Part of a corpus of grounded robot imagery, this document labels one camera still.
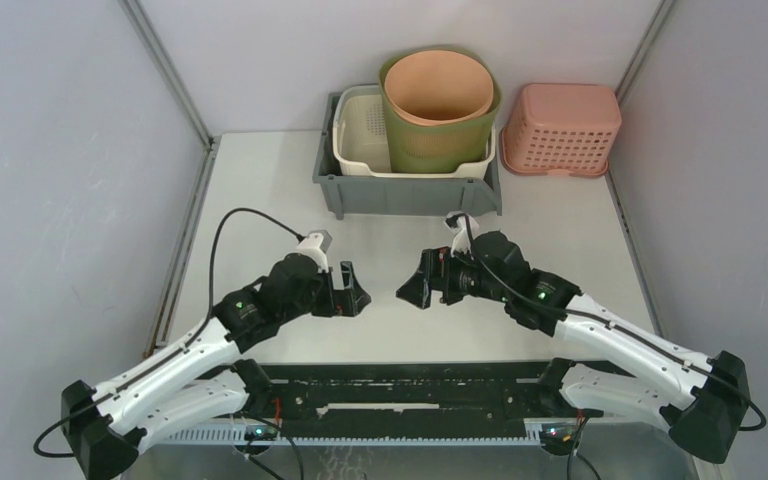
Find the left aluminium frame post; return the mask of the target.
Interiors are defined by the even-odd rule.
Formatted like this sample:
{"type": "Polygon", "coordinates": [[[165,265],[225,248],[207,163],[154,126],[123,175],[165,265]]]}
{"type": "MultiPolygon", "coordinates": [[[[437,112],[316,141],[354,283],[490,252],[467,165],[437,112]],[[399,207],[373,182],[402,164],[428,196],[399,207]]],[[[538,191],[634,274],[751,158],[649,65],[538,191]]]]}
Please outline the left aluminium frame post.
{"type": "Polygon", "coordinates": [[[201,147],[195,183],[187,196],[187,209],[181,231],[177,235],[165,284],[161,290],[156,318],[149,330],[146,346],[142,353],[143,357],[148,358],[166,344],[171,331],[175,307],[180,296],[197,223],[212,172],[216,137],[210,133],[198,111],[196,103],[185,86],[183,78],[164,46],[143,3],[138,0],[123,0],[120,2],[120,6],[201,147]]]}

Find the grey plastic storage bin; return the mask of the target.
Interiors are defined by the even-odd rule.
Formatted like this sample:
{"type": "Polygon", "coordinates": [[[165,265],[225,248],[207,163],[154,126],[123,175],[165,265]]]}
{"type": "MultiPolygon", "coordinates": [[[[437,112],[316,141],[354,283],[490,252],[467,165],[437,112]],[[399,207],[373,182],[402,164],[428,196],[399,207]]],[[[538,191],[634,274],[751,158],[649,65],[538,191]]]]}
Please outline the grey plastic storage bin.
{"type": "Polygon", "coordinates": [[[478,178],[381,178],[345,176],[333,153],[331,123],[340,94],[326,102],[312,182],[321,189],[327,209],[339,220],[348,214],[444,216],[464,211],[474,217],[503,213],[499,167],[491,161],[478,178]]]}

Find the cream perforated plastic basket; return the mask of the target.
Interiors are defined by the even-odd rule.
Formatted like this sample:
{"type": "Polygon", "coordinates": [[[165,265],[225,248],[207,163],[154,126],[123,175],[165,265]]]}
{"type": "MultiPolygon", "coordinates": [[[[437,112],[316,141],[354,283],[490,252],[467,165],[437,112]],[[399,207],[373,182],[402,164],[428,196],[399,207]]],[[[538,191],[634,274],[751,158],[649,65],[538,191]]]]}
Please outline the cream perforated plastic basket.
{"type": "Polygon", "coordinates": [[[338,95],[330,121],[332,151],[346,176],[387,179],[482,178],[497,153],[496,130],[491,130],[479,160],[450,173],[395,173],[391,169],[382,95],[377,85],[359,85],[338,95]]]}

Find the green perforated waste bin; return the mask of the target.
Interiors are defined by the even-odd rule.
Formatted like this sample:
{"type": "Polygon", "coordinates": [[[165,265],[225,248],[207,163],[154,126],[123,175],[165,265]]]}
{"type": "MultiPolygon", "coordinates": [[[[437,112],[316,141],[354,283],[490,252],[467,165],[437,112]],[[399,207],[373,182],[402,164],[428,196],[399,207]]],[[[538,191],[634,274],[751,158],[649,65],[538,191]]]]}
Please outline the green perforated waste bin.
{"type": "Polygon", "coordinates": [[[427,47],[399,53],[386,60],[379,70],[390,165],[397,173],[450,173],[458,166],[480,159],[501,105],[502,92],[485,61],[475,52],[453,45],[427,47]],[[491,73],[495,87],[493,103],[487,113],[458,123],[419,126],[399,117],[383,90],[384,74],[396,61],[425,50],[451,50],[467,54],[491,73]]]}

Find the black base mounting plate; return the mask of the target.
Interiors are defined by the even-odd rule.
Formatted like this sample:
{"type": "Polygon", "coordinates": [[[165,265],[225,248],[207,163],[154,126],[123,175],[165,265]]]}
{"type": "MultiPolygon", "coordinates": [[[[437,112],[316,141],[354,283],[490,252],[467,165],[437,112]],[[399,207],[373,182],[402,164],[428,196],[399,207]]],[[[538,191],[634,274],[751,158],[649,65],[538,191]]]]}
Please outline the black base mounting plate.
{"type": "Polygon", "coordinates": [[[534,383],[538,402],[556,413],[567,402],[552,385],[549,367],[547,361],[265,365],[270,383],[256,387],[243,411],[276,421],[286,410],[305,415],[333,403],[454,407],[492,400],[497,412],[517,385],[534,383]]]}

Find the pink perforated plastic basket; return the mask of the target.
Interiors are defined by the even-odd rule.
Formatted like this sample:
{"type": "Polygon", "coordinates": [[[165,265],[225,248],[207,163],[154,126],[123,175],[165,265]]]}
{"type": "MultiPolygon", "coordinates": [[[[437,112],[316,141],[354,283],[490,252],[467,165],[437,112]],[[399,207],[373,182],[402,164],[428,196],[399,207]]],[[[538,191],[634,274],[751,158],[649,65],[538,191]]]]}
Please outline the pink perforated plastic basket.
{"type": "Polygon", "coordinates": [[[500,134],[501,161],[517,175],[599,177],[608,170],[621,125],[608,86],[528,84],[500,134]]]}

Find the right aluminium frame post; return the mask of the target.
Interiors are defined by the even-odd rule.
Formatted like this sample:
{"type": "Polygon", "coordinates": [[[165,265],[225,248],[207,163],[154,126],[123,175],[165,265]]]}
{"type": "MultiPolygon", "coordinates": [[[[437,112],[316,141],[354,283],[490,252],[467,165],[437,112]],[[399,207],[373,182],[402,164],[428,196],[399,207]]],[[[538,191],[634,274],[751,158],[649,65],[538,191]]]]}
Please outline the right aluminium frame post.
{"type": "MultiPolygon", "coordinates": [[[[652,15],[652,18],[646,27],[615,90],[618,104],[621,109],[623,109],[624,106],[628,103],[632,91],[647,64],[649,57],[652,54],[652,50],[662,36],[663,31],[666,28],[678,4],[679,1],[675,0],[662,0],[658,2],[657,8],[655,9],[655,12],[652,15]]],[[[641,263],[639,251],[635,242],[634,232],[630,223],[630,217],[628,215],[628,205],[623,198],[623,193],[617,182],[617,168],[615,167],[614,160],[610,161],[610,166],[605,178],[608,189],[613,198],[617,216],[620,220],[626,245],[631,256],[631,262],[634,267],[639,286],[641,288],[644,304],[647,308],[650,319],[655,326],[655,329],[658,330],[660,328],[660,323],[656,311],[654,297],[651,293],[651,289],[649,288],[643,264],[641,263]]]]}

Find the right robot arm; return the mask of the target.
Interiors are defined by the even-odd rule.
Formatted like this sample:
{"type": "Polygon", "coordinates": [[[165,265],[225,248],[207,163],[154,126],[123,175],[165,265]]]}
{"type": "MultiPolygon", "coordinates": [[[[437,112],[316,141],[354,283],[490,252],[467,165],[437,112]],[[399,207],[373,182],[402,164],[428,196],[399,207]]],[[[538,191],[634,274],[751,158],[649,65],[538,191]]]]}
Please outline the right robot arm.
{"type": "Polygon", "coordinates": [[[726,461],[751,408],[744,361],[674,344],[613,314],[572,282],[530,266],[502,232],[458,234],[451,247],[426,249],[397,290],[420,309],[433,292],[452,305],[477,297],[499,302],[517,324],[602,354],[622,369],[609,374],[556,358],[541,377],[539,406],[552,416],[571,408],[601,411],[665,431],[687,453],[726,461]]]}

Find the aluminium frame post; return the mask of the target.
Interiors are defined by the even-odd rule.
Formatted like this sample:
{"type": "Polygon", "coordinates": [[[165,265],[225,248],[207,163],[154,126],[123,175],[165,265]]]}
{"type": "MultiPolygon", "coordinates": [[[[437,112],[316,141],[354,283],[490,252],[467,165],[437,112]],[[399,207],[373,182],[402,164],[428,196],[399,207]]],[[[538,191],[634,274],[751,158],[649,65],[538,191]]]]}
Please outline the aluminium frame post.
{"type": "MultiPolygon", "coordinates": [[[[624,106],[628,103],[632,91],[647,64],[649,57],[652,54],[652,50],[662,36],[663,31],[666,28],[678,4],[679,1],[675,0],[662,0],[658,2],[657,8],[655,9],[655,12],[652,15],[652,18],[646,27],[615,90],[618,104],[621,109],[623,109],[624,106]]],[[[635,242],[634,232],[630,223],[630,217],[628,215],[628,205],[623,198],[623,193],[617,182],[617,168],[615,167],[614,160],[610,161],[610,166],[605,178],[608,189],[613,198],[617,216],[620,220],[626,245],[631,256],[631,262],[634,267],[639,286],[641,288],[644,304],[647,308],[650,319],[655,326],[655,329],[658,330],[660,328],[660,323],[656,311],[654,297],[651,293],[651,289],[649,288],[643,264],[641,263],[639,251],[635,242]]]]}
{"type": "Polygon", "coordinates": [[[187,209],[181,231],[177,235],[165,284],[161,290],[156,318],[149,330],[146,346],[142,353],[143,357],[148,358],[166,344],[171,331],[175,307],[180,296],[197,223],[212,172],[216,137],[210,133],[198,111],[196,103],[185,86],[183,78],[164,46],[143,3],[138,0],[123,0],[120,2],[120,6],[201,147],[195,183],[187,196],[187,209]]]}

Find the orange plastic bucket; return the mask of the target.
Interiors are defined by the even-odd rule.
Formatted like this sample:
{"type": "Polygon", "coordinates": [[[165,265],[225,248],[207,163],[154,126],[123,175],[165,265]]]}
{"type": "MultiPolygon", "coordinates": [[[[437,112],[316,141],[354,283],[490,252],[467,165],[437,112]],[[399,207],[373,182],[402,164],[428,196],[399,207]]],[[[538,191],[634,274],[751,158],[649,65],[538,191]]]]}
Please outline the orange plastic bucket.
{"type": "Polygon", "coordinates": [[[489,111],[495,93],[482,63],[451,50],[425,50],[396,61],[384,74],[383,90],[396,114],[419,126],[477,118],[489,111]]]}

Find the aluminium front rail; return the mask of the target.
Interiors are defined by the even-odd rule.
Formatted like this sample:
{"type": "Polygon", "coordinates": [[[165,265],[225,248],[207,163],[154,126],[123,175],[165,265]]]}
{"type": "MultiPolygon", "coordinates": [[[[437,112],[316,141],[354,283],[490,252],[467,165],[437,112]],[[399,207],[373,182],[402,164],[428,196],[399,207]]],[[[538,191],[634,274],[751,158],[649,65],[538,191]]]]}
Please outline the aluminium front rail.
{"type": "Polygon", "coordinates": [[[232,412],[236,394],[210,383],[154,409],[136,426],[137,449],[161,443],[266,442],[283,438],[303,445],[538,445],[570,434],[576,408],[551,413],[537,400],[537,386],[519,384],[499,410],[494,401],[464,405],[329,404],[305,415],[289,410],[276,421],[232,412]]]}

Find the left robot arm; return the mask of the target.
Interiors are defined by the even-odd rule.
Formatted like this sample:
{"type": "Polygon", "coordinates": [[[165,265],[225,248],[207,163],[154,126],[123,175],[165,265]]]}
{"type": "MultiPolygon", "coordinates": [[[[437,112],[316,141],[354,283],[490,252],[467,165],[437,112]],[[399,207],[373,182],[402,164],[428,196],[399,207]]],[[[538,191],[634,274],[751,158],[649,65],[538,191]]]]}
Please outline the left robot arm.
{"type": "Polygon", "coordinates": [[[371,302],[348,261],[344,286],[308,256],[291,253],[271,271],[226,294],[199,326],[130,370],[91,386],[76,380],[61,393],[61,431],[88,479],[113,479],[157,441],[212,417],[271,407],[262,372],[199,376],[233,365],[299,317],[355,317],[371,302]]]}

